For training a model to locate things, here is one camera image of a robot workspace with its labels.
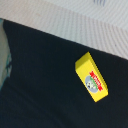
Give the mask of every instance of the yellow box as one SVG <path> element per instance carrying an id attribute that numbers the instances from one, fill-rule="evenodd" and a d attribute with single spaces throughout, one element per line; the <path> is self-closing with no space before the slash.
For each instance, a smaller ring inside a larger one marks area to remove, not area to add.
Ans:
<path id="1" fill-rule="evenodd" d="M 89 52 L 76 61 L 75 70 L 95 102 L 108 95 L 107 85 Z"/>

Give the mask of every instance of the printed logo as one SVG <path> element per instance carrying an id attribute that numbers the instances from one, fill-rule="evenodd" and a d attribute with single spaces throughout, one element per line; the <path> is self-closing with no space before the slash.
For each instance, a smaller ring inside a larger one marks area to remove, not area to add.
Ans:
<path id="1" fill-rule="evenodd" d="M 85 78 L 85 84 L 89 91 L 96 93 L 102 91 L 103 88 L 98 77 L 94 74 L 94 72 L 90 72 L 89 75 Z"/>

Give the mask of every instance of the gray object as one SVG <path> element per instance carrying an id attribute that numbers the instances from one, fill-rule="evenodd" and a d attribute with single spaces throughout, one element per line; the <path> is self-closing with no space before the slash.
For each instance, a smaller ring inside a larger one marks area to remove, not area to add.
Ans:
<path id="1" fill-rule="evenodd" d="M 91 80 L 91 76 L 85 78 L 85 84 L 89 91 L 96 93 L 98 89 L 96 88 L 94 82 Z"/>
<path id="2" fill-rule="evenodd" d="M 3 29 L 3 20 L 0 19 L 0 90 L 4 81 L 11 73 L 11 54 L 8 40 Z"/>

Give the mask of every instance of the small yellow package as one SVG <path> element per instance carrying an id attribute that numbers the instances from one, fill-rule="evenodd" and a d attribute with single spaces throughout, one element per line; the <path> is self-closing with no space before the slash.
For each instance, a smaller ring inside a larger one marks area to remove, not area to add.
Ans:
<path id="1" fill-rule="evenodd" d="M 107 85 L 89 52 L 76 61 L 75 70 L 95 102 L 108 95 Z"/>

